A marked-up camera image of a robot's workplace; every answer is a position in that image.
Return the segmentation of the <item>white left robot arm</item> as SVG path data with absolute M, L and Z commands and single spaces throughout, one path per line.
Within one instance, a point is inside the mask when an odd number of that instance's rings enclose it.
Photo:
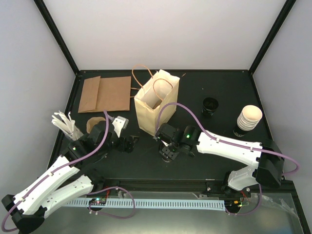
M 45 219 L 67 202 L 82 195 L 108 192 L 104 177 L 94 164 L 110 151 L 130 153 L 138 136 L 124 137 L 106 121 L 96 124 L 91 132 L 68 144 L 56 161 L 29 187 L 16 195 L 6 195 L 2 204 L 15 229 L 30 234 Z

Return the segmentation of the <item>cream paper bag with handles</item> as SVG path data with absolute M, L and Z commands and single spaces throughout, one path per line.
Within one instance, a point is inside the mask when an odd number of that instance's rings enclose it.
M 161 69 L 152 74 L 148 69 L 150 78 L 141 84 L 134 74 L 139 66 L 132 69 L 132 76 L 140 86 L 134 96 L 136 117 L 139 128 L 154 136 L 157 128 L 168 122 L 176 111 L 175 105 L 166 107 L 163 112 L 160 110 L 168 103 L 177 102 L 180 78 Z

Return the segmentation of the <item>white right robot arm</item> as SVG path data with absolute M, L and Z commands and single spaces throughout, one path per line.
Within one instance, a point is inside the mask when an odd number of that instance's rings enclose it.
M 253 185 L 273 189 L 281 186 L 284 159 L 275 155 L 271 144 L 271 153 L 257 151 L 260 142 L 247 142 L 213 135 L 209 137 L 193 126 L 184 130 L 164 123 L 156 131 L 156 140 L 161 140 L 159 152 L 167 162 L 173 161 L 179 154 L 194 157 L 195 153 L 212 154 L 238 161 L 245 165 L 237 171 L 225 174 L 223 181 L 208 185 L 209 192 L 225 197 L 237 197 Z

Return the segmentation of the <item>black takeout paper cup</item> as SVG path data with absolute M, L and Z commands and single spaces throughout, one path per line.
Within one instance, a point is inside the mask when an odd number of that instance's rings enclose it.
M 173 160 L 175 160 L 175 157 L 169 157 L 169 156 L 162 156 L 161 158 L 164 162 L 167 162 L 167 163 L 170 163 Z

